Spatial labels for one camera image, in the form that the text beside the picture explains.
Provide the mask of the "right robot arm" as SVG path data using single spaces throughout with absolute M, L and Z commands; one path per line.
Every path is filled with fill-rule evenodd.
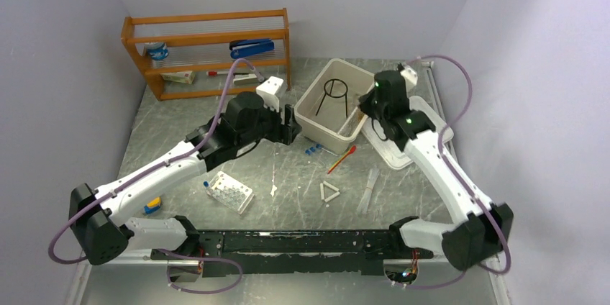
M 412 69 L 381 71 L 374 75 L 371 90 L 360 97 L 359 108 L 421 169 L 452 221 L 404 219 L 388 238 L 390 252 L 404 258 L 421 248 L 445 257 L 461 271 L 501 252 L 508 255 L 513 211 L 508 204 L 495 204 L 471 181 L 444 149 L 442 129 L 426 113 L 411 108 L 407 89 L 414 84 Z

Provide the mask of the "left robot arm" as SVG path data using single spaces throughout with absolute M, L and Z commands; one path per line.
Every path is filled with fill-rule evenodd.
M 290 104 L 276 111 L 258 94 L 240 93 L 157 160 L 96 189 L 86 183 L 73 189 L 70 228 L 92 265 L 126 250 L 167 250 L 191 258 L 200 250 L 200 234 L 187 218 L 142 219 L 136 212 L 177 185 L 249 153 L 261 140 L 290 145 L 300 131 Z

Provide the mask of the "metal crucible tongs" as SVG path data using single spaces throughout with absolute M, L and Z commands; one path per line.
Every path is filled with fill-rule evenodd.
M 343 136 L 343 137 L 349 137 L 353 133 L 353 131 L 355 130 L 356 127 L 353 126 L 352 117 L 353 117 L 353 112 L 351 111 L 351 113 L 348 116 L 348 118 L 346 119 L 346 121 L 343 123 L 343 125 L 338 130 L 338 132 L 337 132 L 338 135 Z

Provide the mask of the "black wire tripod stand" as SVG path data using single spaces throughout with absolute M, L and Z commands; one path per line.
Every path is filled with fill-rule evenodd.
M 334 93 L 334 88 L 335 88 L 336 84 L 338 84 L 339 86 L 342 86 L 342 88 L 344 89 L 344 91 L 342 93 L 340 93 L 340 94 Z M 315 115 L 317 116 L 320 113 L 321 108 L 324 105 L 325 99 L 327 97 L 329 97 L 329 98 L 333 98 L 333 99 L 343 99 L 344 108 L 345 108 L 345 117 L 348 117 L 348 103 L 347 103 L 347 94 L 349 92 L 348 85 L 339 78 L 331 78 L 324 82 L 323 91 L 324 91 L 324 94 L 322 96 L 321 101 L 319 102 Z

